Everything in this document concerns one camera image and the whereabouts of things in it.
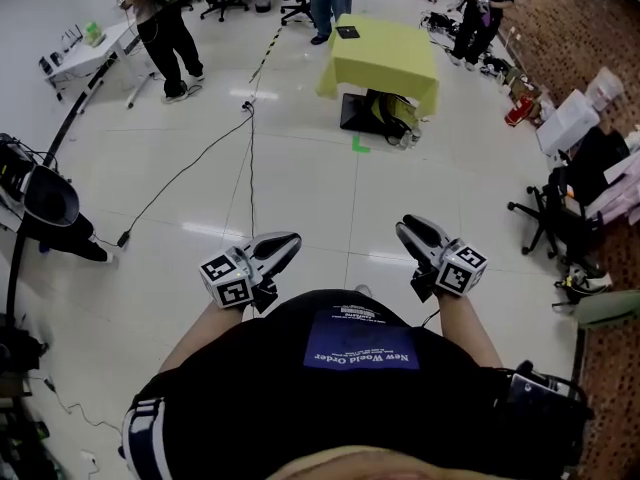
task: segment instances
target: white table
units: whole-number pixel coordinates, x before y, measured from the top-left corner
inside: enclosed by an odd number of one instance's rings
[[[120,38],[129,30],[129,24],[127,22],[118,23],[117,25],[113,25],[112,27],[106,28],[103,32],[105,34],[105,38],[98,46],[95,48],[85,44],[84,41],[76,44],[73,49],[67,53],[64,57],[62,64],[60,66],[55,66],[53,71],[46,76],[48,80],[51,80],[56,75],[60,75],[67,71],[70,71],[74,68],[82,66],[88,62],[96,61],[99,59],[104,59],[110,51],[115,52],[122,62],[122,65],[125,66],[126,70],[131,77],[135,88],[133,92],[129,95],[126,102],[126,107],[133,107],[133,102],[138,97],[138,94],[147,83],[151,75],[151,73],[146,73],[143,77],[139,77],[133,67],[131,66],[131,62],[127,57],[127,54],[124,52],[122,45],[120,44]],[[85,93],[87,97],[84,99],[80,107],[78,108],[78,114],[84,113],[84,108],[87,103],[95,93],[96,89],[104,84],[104,80],[101,78],[97,81],[93,87],[88,87],[85,89]]]

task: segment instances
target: red object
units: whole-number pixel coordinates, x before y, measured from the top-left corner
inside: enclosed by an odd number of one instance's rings
[[[516,102],[516,106],[513,107],[509,113],[504,116],[505,122],[509,126],[515,126],[519,122],[527,118],[533,110],[534,101],[530,96],[524,95]]]

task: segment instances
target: brick wall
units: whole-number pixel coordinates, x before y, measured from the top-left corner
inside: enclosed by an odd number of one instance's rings
[[[625,136],[640,123],[640,2],[637,0],[516,0],[502,32],[527,73],[545,85],[556,104],[573,89],[584,91],[602,66],[622,80],[625,94],[605,110],[603,130]]]

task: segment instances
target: table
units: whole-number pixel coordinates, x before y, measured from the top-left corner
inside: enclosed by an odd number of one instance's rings
[[[439,80],[428,34],[402,23],[343,14],[337,26],[347,25],[355,26],[360,38],[342,39],[333,31],[331,58],[316,87],[318,96],[332,99],[343,82],[369,90],[367,96],[343,96],[340,127],[380,133],[365,116],[378,92],[418,100],[416,117],[435,114]]]
[[[135,85],[133,92],[129,95],[126,102],[127,108],[133,107],[135,99],[138,97],[138,94],[147,83],[152,73],[147,73],[144,77],[139,78],[131,66],[131,62],[120,44],[120,38],[129,30],[129,28],[129,23],[127,22],[118,23],[117,25],[106,28],[103,31],[105,34],[104,40],[95,48],[85,44],[84,41],[76,44],[64,57],[62,64],[60,64],[60,66],[54,66],[53,71],[46,75],[46,79],[51,80],[56,75],[70,71],[88,62],[104,59],[110,51],[113,51],[118,56],[118,59],[120,59],[120,62],[125,66]],[[95,93],[96,89],[102,84],[104,84],[104,80],[101,78],[99,82],[91,86],[87,86],[87,89],[85,90],[87,97],[84,99],[80,107],[78,107],[78,114],[84,113],[84,108],[87,103]]]

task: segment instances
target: sneaker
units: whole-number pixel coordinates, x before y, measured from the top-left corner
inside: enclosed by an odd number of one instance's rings
[[[176,101],[183,101],[189,97],[189,90],[187,88],[187,84],[184,82],[180,82],[180,87],[182,87],[182,92],[176,96],[163,96],[162,103],[175,103]]]
[[[371,288],[369,288],[366,284],[359,284],[358,286],[356,286],[354,291],[361,293],[362,295],[369,297],[370,299],[373,299]]]
[[[326,43],[329,40],[328,36],[316,36],[311,40],[311,44],[319,45],[322,43]]]
[[[454,56],[451,52],[449,52],[449,60],[454,66],[459,66],[462,63],[462,60]]]

